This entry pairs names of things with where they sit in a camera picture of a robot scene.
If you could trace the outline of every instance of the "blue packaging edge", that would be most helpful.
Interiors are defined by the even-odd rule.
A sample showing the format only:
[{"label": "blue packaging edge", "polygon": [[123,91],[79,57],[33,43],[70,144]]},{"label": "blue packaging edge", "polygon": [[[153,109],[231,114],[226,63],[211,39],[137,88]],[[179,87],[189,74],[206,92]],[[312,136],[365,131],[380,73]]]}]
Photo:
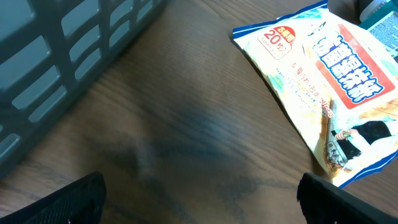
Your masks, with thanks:
[{"label": "blue packaging edge", "polygon": [[280,18],[278,18],[278,19],[276,19],[274,21],[267,21],[267,22],[262,22],[262,23],[258,23],[258,24],[251,24],[251,25],[246,25],[246,26],[234,28],[233,31],[232,31],[233,39],[240,38],[240,37],[242,37],[244,35],[250,34],[250,33],[254,32],[254,31],[257,31],[257,30],[259,30],[261,28],[264,28],[264,27],[267,27],[269,25],[273,25],[273,24],[275,24],[275,23],[277,23],[279,21],[282,21],[284,19],[288,19],[288,18],[294,17],[294,16],[296,16],[296,15],[298,15],[300,13],[303,13],[303,12],[306,12],[306,11],[310,11],[312,9],[316,9],[316,8],[320,8],[320,7],[324,8],[324,9],[327,9],[328,8],[328,0],[322,0],[320,2],[312,4],[311,6],[304,7],[302,9],[300,9],[299,11],[297,11],[296,13],[284,15],[284,16],[282,16],[282,17],[280,17]]},{"label": "blue packaging edge", "polygon": [[376,172],[382,171],[383,167],[388,165],[397,156],[398,156],[398,151],[393,152],[389,156],[386,156],[386,157],[382,158],[381,160],[375,162],[374,164],[363,168],[361,171],[359,171],[357,174],[355,174],[352,178],[350,178],[346,182],[342,183],[339,186],[339,188],[343,188],[343,187],[347,186],[348,184],[350,184],[354,180],[359,180],[359,179],[361,179],[363,177],[366,177],[366,176],[368,176],[370,174],[374,174]]}]

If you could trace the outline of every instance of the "wooden table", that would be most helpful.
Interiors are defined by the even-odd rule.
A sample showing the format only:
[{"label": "wooden table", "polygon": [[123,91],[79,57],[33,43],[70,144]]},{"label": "wooden table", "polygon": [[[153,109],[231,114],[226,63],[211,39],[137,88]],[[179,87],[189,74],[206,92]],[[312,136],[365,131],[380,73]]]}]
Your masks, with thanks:
[{"label": "wooden table", "polygon": [[[1,181],[0,216],[99,170],[102,223],[305,223],[297,184],[325,173],[230,35],[314,2],[171,0]],[[397,169],[345,190],[398,216]]]}]

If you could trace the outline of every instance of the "plastic packaging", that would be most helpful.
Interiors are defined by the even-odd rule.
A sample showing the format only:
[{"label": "plastic packaging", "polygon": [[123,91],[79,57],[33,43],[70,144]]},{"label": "plastic packaging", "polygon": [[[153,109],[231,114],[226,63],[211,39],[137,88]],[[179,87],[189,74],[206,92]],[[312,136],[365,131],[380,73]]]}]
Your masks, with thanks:
[{"label": "plastic packaging", "polygon": [[344,187],[395,158],[398,67],[368,31],[322,1],[233,35],[333,184]]}]

